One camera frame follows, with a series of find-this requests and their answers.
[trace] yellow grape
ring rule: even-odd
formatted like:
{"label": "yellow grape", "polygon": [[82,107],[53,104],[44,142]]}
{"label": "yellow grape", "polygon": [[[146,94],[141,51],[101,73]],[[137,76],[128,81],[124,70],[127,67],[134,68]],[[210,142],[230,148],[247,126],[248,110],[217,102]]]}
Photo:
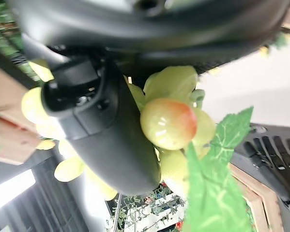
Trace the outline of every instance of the yellow grape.
{"label": "yellow grape", "polygon": [[42,79],[42,81],[47,82],[54,79],[44,59],[29,61],[29,65],[34,70],[34,72],[36,72],[36,74],[40,77],[40,79]]}
{"label": "yellow grape", "polygon": [[49,116],[45,112],[41,100],[42,88],[30,89],[24,94],[21,101],[21,110],[27,120],[37,124],[48,121]]}
{"label": "yellow grape", "polygon": [[172,99],[156,99],[146,104],[140,114],[140,124],[149,141],[167,150],[185,147],[197,131],[192,109]]}
{"label": "yellow grape", "polygon": [[86,174],[91,183],[97,188],[97,190],[102,194],[105,201],[110,201],[115,198],[118,194],[116,190],[106,184],[101,180],[88,166],[86,167]]}
{"label": "yellow grape", "polygon": [[199,108],[193,108],[193,111],[198,120],[198,131],[192,142],[194,146],[199,147],[213,139],[216,133],[216,125],[206,112]]}
{"label": "yellow grape", "polygon": [[164,150],[160,153],[161,178],[176,195],[186,199],[189,192],[189,171],[183,153]]}
{"label": "yellow grape", "polygon": [[78,157],[78,153],[75,151],[72,145],[65,139],[60,140],[58,149],[59,153],[66,159]]}
{"label": "yellow grape", "polygon": [[145,86],[144,86],[144,93],[147,92],[148,87],[150,87],[151,81],[158,75],[158,73],[159,72],[156,72],[148,77],[148,79],[146,80]]}
{"label": "yellow grape", "polygon": [[63,139],[65,135],[62,128],[54,120],[48,120],[43,124],[36,124],[36,130],[45,138],[60,140]]}
{"label": "yellow grape", "polygon": [[36,149],[38,150],[49,150],[55,147],[55,142],[52,140],[43,140],[39,143],[39,145],[37,145]]}
{"label": "yellow grape", "polygon": [[68,182],[79,177],[85,168],[85,164],[79,157],[71,157],[58,164],[54,171],[54,177],[62,182]]}
{"label": "yellow grape", "polygon": [[202,158],[204,158],[204,156],[207,155],[207,153],[209,152],[211,148],[209,146],[207,147],[195,146],[194,149],[197,153],[198,159],[201,160]]}
{"label": "yellow grape", "polygon": [[172,98],[187,102],[197,84],[197,73],[192,66],[170,66],[155,73],[145,85],[145,99]]}
{"label": "yellow grape", "polygon": [[143,93],[143,90],[141,90],[140,87],[135,86],[133,84],[128,84],[128,86],[139,111],[141,111],[145,106],[145,95]]}

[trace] white wall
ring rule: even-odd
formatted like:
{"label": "white wall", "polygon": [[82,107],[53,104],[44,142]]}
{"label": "white wall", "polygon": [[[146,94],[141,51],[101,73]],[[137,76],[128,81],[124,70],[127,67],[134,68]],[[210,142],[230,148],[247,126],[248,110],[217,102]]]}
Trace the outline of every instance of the white wall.
{"label": "white wall", "polygon": [[290,127],[290,42],[269,57],[256,52],[205,73],[199,87],[203,109],[217,122],[253,105],[252,122]]}

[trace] artificial grape leaf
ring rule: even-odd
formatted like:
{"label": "artificial grape leaf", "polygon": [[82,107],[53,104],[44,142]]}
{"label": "artificial grape leaf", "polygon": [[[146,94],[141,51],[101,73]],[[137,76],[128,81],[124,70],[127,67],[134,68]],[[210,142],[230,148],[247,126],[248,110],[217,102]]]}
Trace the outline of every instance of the artificial grape leaf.
{"label": "artificial grape leaf", "polygon": [[184,232],[251,232],[245,201],[227,164],[234,148],[249,132],[253,108],[227,115],[218,125],[211,150],[198,160],[190,143],[189,207]]}

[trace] grape stem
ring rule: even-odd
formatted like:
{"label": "grape stem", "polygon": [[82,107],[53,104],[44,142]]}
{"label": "grape stem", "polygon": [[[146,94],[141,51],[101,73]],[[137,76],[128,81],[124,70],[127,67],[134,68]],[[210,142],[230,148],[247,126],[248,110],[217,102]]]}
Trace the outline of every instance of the grape stem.
{"label": "grape stem", "polygon": [[195,89],[192,92],[191,98],[197,103],[197,108],[202,109],[205,91],[203,89]]}

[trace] light fixture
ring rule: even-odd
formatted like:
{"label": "light fixture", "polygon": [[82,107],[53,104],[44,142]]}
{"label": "light fixture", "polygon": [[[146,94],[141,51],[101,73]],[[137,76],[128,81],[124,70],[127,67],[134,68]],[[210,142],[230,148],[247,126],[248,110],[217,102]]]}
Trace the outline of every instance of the light fixture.
{"label": "light fixture", "polygon": [[31,169],[0,184],[0,208],[35,184]]}

